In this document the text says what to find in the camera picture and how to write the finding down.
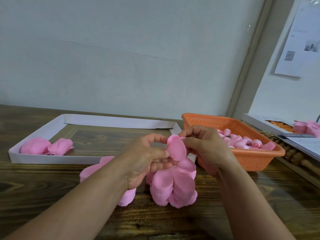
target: person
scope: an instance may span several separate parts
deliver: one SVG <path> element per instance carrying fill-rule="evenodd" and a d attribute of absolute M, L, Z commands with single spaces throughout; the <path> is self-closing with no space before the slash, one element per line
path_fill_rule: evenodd
<path fill-rule="evenodd" d="M 200 125 L 183 130 L 188 152 L 218 182 L 234 239 L 295 239 L 278 218 L 229 147 L 214 128 Z M 134 140 L 112 161 L 76 186 L 58 202 L 7 236 L 6 240 L 94 239 L 126 192 L 138 187 L 147 173 L 168 169 L 178 162 L 165 149 L 167 138 L 150 134 Z"/>

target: cardboard box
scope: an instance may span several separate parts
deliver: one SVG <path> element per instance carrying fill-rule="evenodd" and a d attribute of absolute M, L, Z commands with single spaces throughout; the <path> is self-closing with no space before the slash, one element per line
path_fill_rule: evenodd
<path fill-rule="evenodd" d="M 270 132 L 271 134 L 274 134 L 274 135 L 284 135 L 284 134 L 288 134 L 290 132 L 288 132 L 287 130 L 281 129 L 278 126 L 275 126 L 275 125 L 269 123 L 268 121 L 278 121 L 278 122 L 283 122 L 284 124 L 293 126 L 293 124 L 291 122 L 285 121 L 280 118 L 254 116 L 254 115 L 250 115 L 248 113 L 245 113 L 243 115 L 242 120 L 253 125 L 254 127 L 256 127 L 262 131 L 267 131 L 267 132 Z"/>
<path fill-rule="evenodd" d="M 62 114 L 40 129 L 24 138 L 9 150 L 9 157 L 15 164 L 98 164 L 105 156 L 117 155 L 134 137 L 149 133 L 171 134 L 181 132 L 179 125 L 172 121 L 148 120 L 123 117 L 109 117 L 83 114 Z M 55 142 L 59 138 L 71 139 L 74 149 L 64 156 L 28 155 L 19 153 L 28 140 L 42 137 Z M 153 146 L 165 148 L 155 143 Z M 196 156 L 188 158 L 195 162 Z"/>

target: person's left hand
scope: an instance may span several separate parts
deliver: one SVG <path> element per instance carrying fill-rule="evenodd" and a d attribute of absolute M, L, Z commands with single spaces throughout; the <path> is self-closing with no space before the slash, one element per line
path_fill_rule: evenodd
<path fill-rule="evenodd" d="M 128 172 L 128 190 L 137 188 L 147 173 L 168 169 L 176 164 L 168 158 L 170 153 L 158 147 L 152 147 L 152 142 L 166 144 L 168 138 L 163 135 L 149 134 L 136 138 L 126 146 L 124 151 L 115 159 L 121 160 L 121 164 Z"/>

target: forearm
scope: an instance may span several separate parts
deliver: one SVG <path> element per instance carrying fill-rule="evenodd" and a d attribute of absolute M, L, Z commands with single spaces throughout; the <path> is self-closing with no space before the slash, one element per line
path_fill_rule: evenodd
<path fill-rule="evenodd" d="M 126 190 L 125 172 L 112 160 L 5 239 L 94 239 Z"/>
<path fill-rule="evenodd" d="M 217 180 L 235 239 L 294 239 L 240 165 L 220 172 Z"/>

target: plastic basket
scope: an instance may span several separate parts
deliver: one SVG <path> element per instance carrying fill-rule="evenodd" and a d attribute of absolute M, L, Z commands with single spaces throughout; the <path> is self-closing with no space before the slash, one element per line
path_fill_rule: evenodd
<path fill-rule="evenodd" d="M 204 125 L 220 130 L 228 128 L 233 134 L 241 135 L 242 137 L 247 136 L 252 140 L 258 139 L 262 141 L 263 144 L 271 141 L 267 137 L 236 119 L 196 113 L 184 113 L 181 117 L 185 123 L 185 128 L 192 125 Z M 286 153 L 285 150 L 278 144 L 276 144 L 276 147 L 273 149 L 273 151 L 254 151 L 237 148 L 231 148 L 231 151 L 237 158 L 240 165 L 248 172 L 262 171 L 274 157 L 282 157 Z M 197 161 L 202 167 L 202 161 L 198 159 Z"/>

